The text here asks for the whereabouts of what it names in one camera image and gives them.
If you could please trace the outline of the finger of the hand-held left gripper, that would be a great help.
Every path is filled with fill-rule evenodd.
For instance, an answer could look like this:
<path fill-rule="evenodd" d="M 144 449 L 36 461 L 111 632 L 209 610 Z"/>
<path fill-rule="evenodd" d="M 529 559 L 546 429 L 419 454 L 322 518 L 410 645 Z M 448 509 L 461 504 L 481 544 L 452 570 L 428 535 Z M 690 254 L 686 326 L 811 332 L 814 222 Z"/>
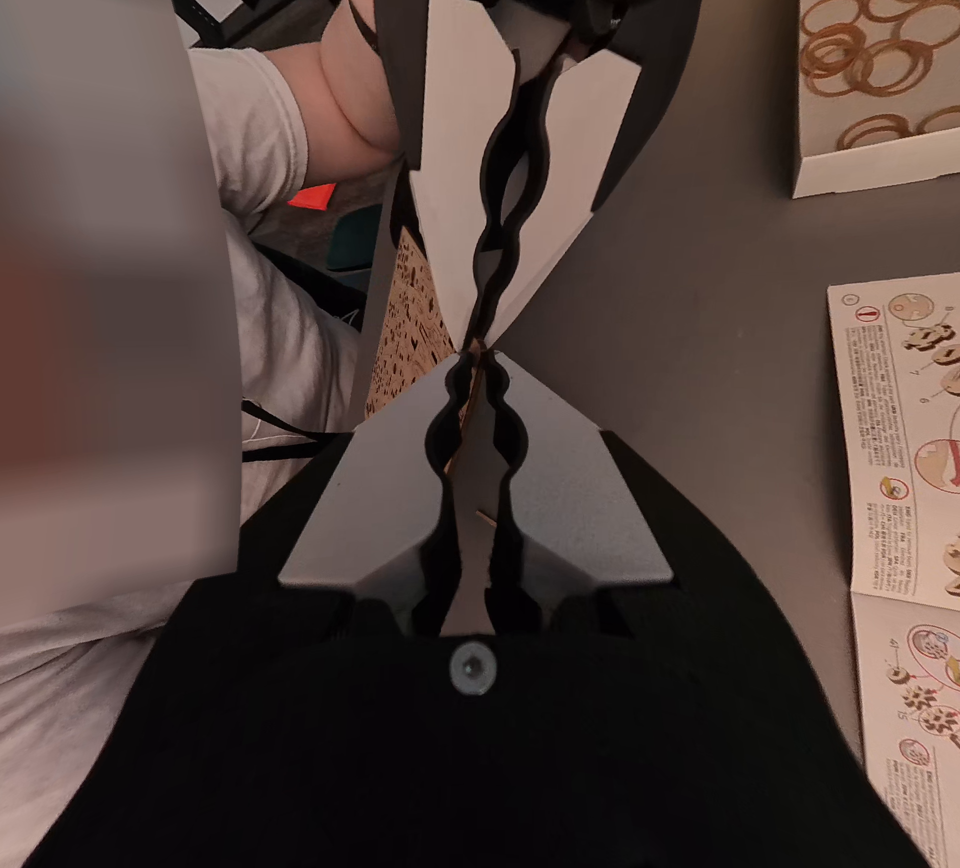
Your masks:
<path fill-rule="evenodd" d="M 641 67 L 600 50 L 566 59 L 526 123 L 530 147 L 503 206 L 503 254 L 481 309 L 492 347 L 594 214 L 594 200 Z"/>
<path fill-rule="evenodd" d="M 507 115 L 517 62 L 485 7 L 429 0 L 420 166 L 410 182 L 442 321 L 456 351 L 477 300 L 474 253 L 487 225 L 481 171 Z"/>

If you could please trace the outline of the person's left forearm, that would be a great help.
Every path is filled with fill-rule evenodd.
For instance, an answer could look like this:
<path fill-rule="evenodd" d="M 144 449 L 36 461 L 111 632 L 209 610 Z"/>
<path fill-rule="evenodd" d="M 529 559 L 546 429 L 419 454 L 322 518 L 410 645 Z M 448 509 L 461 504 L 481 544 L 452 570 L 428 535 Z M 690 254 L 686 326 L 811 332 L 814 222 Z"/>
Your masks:
<path fill-rule="evenodd" d="M 400 155 L 401 136 L 385 70 L 358 26 L 350 0 L 334 11 L 318 53 L 330 93 L 353 129 L 387 158 Z"/>

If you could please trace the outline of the laser-cut wooden parts sheet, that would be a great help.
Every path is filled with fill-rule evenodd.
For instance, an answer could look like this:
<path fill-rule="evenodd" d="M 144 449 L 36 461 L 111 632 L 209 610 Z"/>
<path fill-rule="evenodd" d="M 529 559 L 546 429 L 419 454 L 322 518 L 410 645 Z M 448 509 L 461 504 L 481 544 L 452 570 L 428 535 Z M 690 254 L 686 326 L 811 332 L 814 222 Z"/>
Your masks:
<path fill-rule="evenodd" d="M 342 489 L 333 496 L 342 502 L 325 495 L 320 504 L 334 511 L 326 517 L 332 520 L 366 483 L 361 505 L 370 514 L 355 532 L 388 553 L 462 541 L 450 469 L 440 464 L 460 457 L 482 382 L 478 358 L 454 350 L 426 256 L 406 229 L 400 236 L 367 401 L 382 407 L 366 409 L 368 419 L 354 430 L 334 474 Z"/>

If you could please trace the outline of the person in white shirt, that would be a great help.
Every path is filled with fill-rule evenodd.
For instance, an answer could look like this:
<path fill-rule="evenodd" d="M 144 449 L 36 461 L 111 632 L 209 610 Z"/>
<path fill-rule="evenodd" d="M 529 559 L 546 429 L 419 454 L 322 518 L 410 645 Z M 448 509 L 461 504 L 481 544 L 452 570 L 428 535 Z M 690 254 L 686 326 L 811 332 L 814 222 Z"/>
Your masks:
<path fill-rule="evenodd" d="M 253 49 L 188 52 L 222 206 L 244 397 L 306 430 L 340 430 L 359 334 L 269 262 L 246 229 L 306 182 L 306 127 Z M 69 804 L 190 582 L 2 628 L 1 865 L 21 866 Z"/>

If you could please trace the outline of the printed instruction leaflet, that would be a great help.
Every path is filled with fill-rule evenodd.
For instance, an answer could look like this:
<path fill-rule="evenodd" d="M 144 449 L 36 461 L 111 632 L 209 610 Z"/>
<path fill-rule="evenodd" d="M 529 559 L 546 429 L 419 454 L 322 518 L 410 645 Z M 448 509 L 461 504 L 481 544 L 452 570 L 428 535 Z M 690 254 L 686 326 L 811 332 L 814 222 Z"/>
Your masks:
<path fill-rule="evenodd" d="M 846 440 L 867 774 L 959 864 L 959 275 L 827 291 Z"/>

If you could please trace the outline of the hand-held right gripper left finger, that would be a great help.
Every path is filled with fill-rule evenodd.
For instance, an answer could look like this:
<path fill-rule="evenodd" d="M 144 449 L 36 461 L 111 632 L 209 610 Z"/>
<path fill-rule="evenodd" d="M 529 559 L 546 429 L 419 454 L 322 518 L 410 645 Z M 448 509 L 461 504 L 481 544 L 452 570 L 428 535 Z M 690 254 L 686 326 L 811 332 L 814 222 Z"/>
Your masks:
<path fill-rule="evenodd" d="M 451 355 L 354 431 L 282 586 L 377 599 L 401 630 L 440 633 L 462 574 L 446 468 L 462 442 L 475 361 Z"/>

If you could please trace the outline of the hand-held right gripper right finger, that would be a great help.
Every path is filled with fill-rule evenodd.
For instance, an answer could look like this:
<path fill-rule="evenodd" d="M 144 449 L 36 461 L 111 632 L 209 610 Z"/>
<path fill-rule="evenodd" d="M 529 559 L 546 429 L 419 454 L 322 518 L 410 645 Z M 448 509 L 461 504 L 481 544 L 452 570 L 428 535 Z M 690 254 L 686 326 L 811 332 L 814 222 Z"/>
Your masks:
<path fill-rule="evenodd" d="M 506 354 L 487 359 L 493 444 L 506 464 L 488 565 L 495 633 L 539 632 L 571 597 L 671 582 L 598 426 Z"/>

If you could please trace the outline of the dark teal object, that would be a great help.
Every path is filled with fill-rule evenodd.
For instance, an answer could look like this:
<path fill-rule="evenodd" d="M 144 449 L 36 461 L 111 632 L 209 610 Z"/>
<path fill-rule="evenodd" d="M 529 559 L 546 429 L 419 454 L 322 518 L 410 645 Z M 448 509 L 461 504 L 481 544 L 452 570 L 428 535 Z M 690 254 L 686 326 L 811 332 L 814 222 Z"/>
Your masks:
<path fill-rule="evenodd" d="M 343 214 L 334 226 L 325 260 L 332 274 L 370 270 L 374 264 L 382 205 L 368 205 Z"/>

